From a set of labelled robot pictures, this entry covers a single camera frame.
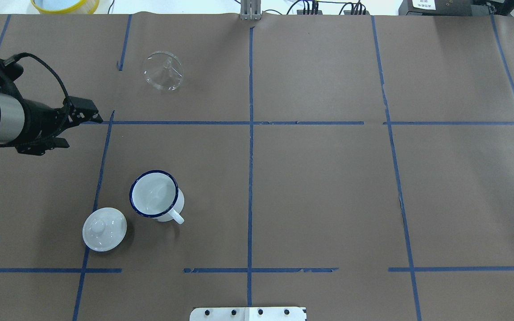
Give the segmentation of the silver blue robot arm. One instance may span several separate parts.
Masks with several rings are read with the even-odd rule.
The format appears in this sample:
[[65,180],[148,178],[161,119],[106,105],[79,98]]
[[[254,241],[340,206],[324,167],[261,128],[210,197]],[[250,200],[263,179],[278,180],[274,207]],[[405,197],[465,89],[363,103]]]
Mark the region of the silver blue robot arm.
[[13,144],[27,140],[26,116],[0,93],[0,268],[70,268],[82,257],[108,127],[70,128],[59,137],[67,148],[21,154]]

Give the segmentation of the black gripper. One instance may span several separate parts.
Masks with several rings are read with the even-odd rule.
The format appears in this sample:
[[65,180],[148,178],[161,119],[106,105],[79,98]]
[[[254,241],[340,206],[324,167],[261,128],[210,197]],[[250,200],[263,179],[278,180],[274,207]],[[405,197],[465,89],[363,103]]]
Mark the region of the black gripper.
[[67,97],[60,108],[50,108],[28,99],[20,100],[20,103],[25,112],[25,123],[16,138],[16,151],[23,155],[41,156],[56,148],[69,148],[65,138],[57,137],[69,125],[104,121],[91,99]]

